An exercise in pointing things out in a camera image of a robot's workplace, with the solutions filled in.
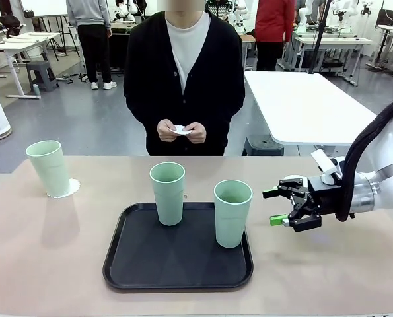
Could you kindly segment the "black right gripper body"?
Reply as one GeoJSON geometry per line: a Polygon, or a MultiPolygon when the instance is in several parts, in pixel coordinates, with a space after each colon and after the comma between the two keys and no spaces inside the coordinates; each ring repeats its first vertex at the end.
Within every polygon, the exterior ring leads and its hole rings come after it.
{"type": "Polygon", "coordinates": [[[319,176],[304,177],[303,186],[308,192],[307,202],[302,209],[303,215],[331,215],[339,211],[343,196],[341,186],[327,185],[319,176]]]}

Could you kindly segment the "person's right hand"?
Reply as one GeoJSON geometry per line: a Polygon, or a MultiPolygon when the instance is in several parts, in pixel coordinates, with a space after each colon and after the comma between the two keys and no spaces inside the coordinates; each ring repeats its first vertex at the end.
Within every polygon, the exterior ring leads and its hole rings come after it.
{"type": "Polygon", "coordinates": [[[157,125],[159,139],[164,142],[173,142],[179,135],[176,133],[176,127],[168,120],[161,120],[157,125]]]}

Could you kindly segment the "person's left hand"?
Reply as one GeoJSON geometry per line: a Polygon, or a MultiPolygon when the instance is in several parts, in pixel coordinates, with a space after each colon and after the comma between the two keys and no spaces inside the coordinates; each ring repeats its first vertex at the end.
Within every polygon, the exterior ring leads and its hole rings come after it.
{"type": "Polygon", "coordinates": [[[188,140],[193,144],[202,144],[206,140],[207,132],[205,127],[199,122],[193,122],[184,128],[184,131],[190,133],[186,135],[188,140]]]}

